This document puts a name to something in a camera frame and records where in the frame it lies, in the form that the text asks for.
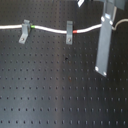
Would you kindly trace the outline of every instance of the white cable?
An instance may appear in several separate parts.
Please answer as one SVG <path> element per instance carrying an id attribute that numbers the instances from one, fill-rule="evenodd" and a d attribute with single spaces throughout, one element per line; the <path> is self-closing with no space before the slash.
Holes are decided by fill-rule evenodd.
<path id="1" fill-rule="evenodd" d="M 120 20 L 120 21 L 119 21 L 119 22 L 117 22 L 117 24 L 115 25 L 115 28 L 114 28 L 114 27 L 112 27 L 112 29 L 113 29 L 114 31 L 116 31 L 116 29 L 117 29 L 118 25 L 119 25 L 119 24 L 121 24 L 121 23 L 123 23 L 123 22 L 128 22 L 128 19 Z"/>
<path id="2" fill-rule="evenodd" d="M 123 23 L 123 22 L 128 22 L 128 19 L 120 20 L 119 22 L 117 22 L 115 27 L 112 27 L 112 29 L 114 31 L 116 31 L 118 25 Z M 89 31 L 91 31 L 93 29 L 100 28 L 101 26 L 102 26 L 102 24 L 98 24 L 98 25 L 95 25 L 95 26 L 92 26 L 92 27 L 89 27 L 89 28 L 86 28 L 86 29 L 77 30 L 77 33 L 89 32 Z M 22 25 L 0 26 L 0 29 L 16 29 L 16 28 L 22 28 Z M 45 31 L 54 32 L 54 33 L 60 33 L 60 34 L 67 34 L 67 31 L 64 31 L 64 30 L 56 30 L 56 29 L 46 28 L 46 27 L 42 27 L 42 26 L 35 26 L 35 29 L 40 29 L 40 30 L 45 30 Z"/>
<path id="3" fill-rule="evenodd" d="M 77 30 L 77 33 L 89 32 L 93 29 L 100 28 L 101 26 L 102 26 L 102 24 L 98 24 L 98 25 L 95 25 L 95 26 L 92 26 L 92 27 L 89 27 L 89 28 L 86 28 L 86 29 Z"/>
<path id="4" fill-rule="evenodd" d="M 0 29 L 15 29 L 15 28 L 22 28 L 22 25 L 7 25 L 7 26 L 0 26 Z"/>
<path id="5" fill-rule="evenodd" d="M 66 34 L 67 33 L 67 31 L 64 31 L 64 30 L 56 30 L 56 29 L 51 29 L 51 28 L 46 28 L 46 27 L 36 26 L 36 25 L 35 25 L 35 29 L 40 29 L 40 30 L 45 30 L 45 31 L 60 33 L 60 34 Z"/>

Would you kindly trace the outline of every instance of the vertical metal plate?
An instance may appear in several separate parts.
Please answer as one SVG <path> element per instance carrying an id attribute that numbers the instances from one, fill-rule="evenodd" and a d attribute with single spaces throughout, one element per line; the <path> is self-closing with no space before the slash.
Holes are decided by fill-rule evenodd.
<path id="1" fill-rule="evenodd" d="M 110 25 L 110 20 L 105 17 L 105 21 L 102 23 L 100 31 L 97 62 L 95 67 L 95 70 L 103 76 L 107 76 L 111 33 L 112 26 Z"/>

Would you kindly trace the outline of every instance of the black breadboard surface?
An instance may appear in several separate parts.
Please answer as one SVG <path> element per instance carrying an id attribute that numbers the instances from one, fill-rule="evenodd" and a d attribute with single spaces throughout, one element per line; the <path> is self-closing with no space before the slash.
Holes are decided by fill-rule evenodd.
<path id="1" fill-rule="evenodd" d="M 0 25 L 83 29 L 100 24 L 102 10 L 102 2 L 0 0 Z M 124 18 L 128 4 L 114 25 Z M 94 70 L 99 32 L 66 45 L 66 35 L 32 29 L 22 45 L 21 29 L 0 30 L 0 128 L 128 128 L 128 23 L 112 33 L 106 78 Z"/>

